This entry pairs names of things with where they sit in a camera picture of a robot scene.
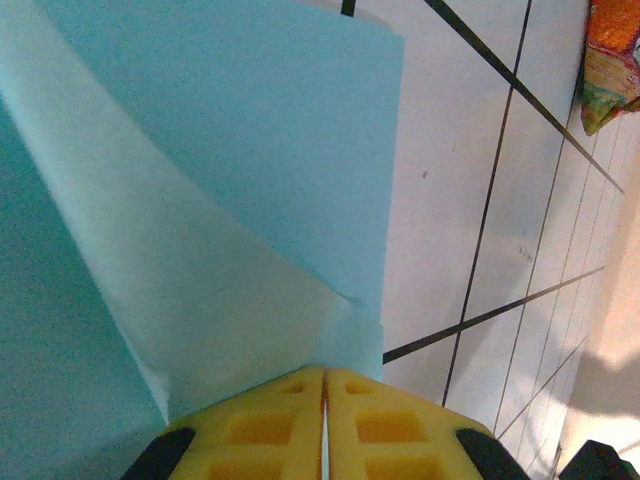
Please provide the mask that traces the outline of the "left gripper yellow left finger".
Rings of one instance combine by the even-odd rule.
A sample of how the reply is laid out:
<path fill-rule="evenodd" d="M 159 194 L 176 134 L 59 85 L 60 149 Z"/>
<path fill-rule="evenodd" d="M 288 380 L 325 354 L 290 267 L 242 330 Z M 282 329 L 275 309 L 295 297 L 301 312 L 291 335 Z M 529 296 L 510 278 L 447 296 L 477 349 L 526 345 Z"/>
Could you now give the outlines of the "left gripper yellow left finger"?
<path fill-rule="evenodd" d="M 320 479 L 324 369 L 305 367 L 171 423 L 125 479 Z"/>

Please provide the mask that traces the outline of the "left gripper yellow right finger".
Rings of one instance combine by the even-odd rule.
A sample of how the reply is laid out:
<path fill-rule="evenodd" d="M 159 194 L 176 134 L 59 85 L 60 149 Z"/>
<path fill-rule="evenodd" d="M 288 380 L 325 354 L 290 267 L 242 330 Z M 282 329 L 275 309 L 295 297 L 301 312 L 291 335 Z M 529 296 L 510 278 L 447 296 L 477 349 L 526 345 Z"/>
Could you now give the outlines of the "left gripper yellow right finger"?
<path fill-rule="evenodd" d="M 325 374 L 331 479 L 523 479 L 481 423 L 346 369 Z"/>

